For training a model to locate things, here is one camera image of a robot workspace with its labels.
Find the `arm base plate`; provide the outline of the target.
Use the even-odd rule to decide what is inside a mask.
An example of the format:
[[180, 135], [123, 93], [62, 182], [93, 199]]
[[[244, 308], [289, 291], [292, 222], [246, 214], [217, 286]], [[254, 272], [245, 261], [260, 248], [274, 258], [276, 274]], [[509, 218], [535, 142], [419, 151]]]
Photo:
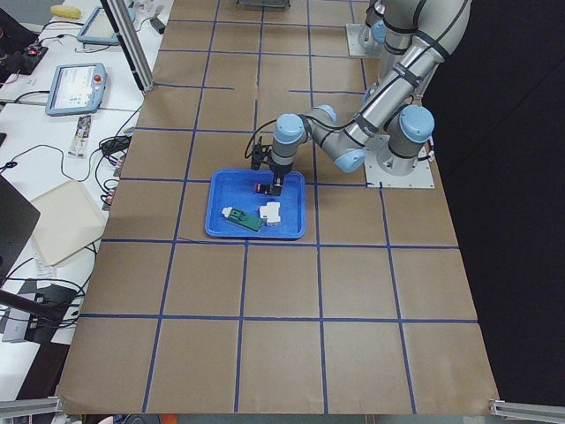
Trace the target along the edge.
[[426, 144], [416, 157], [404, 159], [389, 150], [389, 136], [378, 134], [365, 144], [366, 185], [373, 188], [434, 189]]
[[382, 22], [371, 27], [366, 24], [347, 24], [346, 35], [349, 55], [358, 58], [381, 58], [386, 28]]

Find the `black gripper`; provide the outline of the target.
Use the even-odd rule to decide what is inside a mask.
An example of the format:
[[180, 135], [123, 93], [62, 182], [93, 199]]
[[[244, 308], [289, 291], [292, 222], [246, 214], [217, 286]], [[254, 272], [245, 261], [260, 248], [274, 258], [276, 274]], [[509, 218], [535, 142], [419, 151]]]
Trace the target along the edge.
[[[258, 170], [263, 164], [268, 165], [270, 161], [271, 146], [262, 143], [259, 137], [252, 144], [251, 152], [251, 169]], [[273, 196], [280, 196], [283, 190], [284, 177], [274, 175], [272, 184], [270, 185], [270, 193]]]

